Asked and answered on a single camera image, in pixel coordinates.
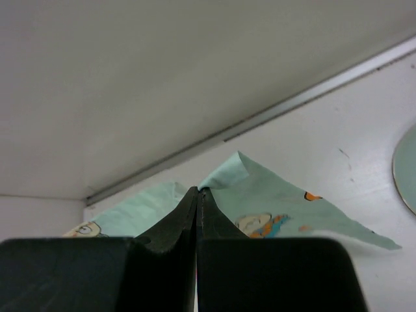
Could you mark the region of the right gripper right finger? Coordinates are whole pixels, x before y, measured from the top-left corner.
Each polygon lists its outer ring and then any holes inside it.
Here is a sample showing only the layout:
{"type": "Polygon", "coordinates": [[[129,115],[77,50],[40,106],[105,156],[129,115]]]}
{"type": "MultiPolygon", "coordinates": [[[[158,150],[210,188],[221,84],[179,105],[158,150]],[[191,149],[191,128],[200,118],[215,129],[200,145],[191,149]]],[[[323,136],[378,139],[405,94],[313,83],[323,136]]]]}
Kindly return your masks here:
{"type": "Polygon", "coordinates": [[[196,232],[200,311],[367,310],[350,256],[333,239],[251,239],[208,189],[196,232]]]}

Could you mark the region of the green cartoon placemat cloth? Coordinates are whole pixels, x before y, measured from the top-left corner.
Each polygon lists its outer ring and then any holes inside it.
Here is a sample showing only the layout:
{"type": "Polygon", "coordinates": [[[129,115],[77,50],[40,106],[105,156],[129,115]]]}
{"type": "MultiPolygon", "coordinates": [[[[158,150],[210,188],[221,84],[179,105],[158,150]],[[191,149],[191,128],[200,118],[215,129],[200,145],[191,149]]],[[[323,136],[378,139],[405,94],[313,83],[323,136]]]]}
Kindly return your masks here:
{"type": "MultiPolygon", "coordinates": [[[[327,231],[386,250],[401,247],[346,216],[329,201],[302,190],[241,152],[211,172],[199,189],[251,239],[308,236],[327,231]]],[[[172,212],[187,193],[165,182],[131,196],[66,233],[67,237],[137,237],[172,212]]]]}

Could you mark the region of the green floral plate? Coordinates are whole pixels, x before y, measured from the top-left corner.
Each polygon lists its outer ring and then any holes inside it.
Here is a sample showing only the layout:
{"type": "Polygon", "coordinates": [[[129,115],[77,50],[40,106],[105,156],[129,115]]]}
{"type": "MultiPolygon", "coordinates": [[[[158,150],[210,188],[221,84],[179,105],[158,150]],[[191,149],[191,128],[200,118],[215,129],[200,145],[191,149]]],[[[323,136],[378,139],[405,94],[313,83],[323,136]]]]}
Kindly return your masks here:
{"type": "Polygon", "coordinates": [[[407,130],[396,145],[392,175],[398,195],[415,215],[415,125],[407,130]]]}

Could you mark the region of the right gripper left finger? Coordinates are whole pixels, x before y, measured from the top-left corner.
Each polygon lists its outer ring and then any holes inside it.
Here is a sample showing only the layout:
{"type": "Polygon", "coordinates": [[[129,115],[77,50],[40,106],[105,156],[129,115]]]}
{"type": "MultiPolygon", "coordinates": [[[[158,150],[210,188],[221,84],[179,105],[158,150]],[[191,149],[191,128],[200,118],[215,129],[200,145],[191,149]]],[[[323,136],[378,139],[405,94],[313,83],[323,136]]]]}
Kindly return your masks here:
{"type": "Polygon", "coordinates": [[[135,238],[2,242],[1,310],[192,311],[197,199],[135,238]]]}

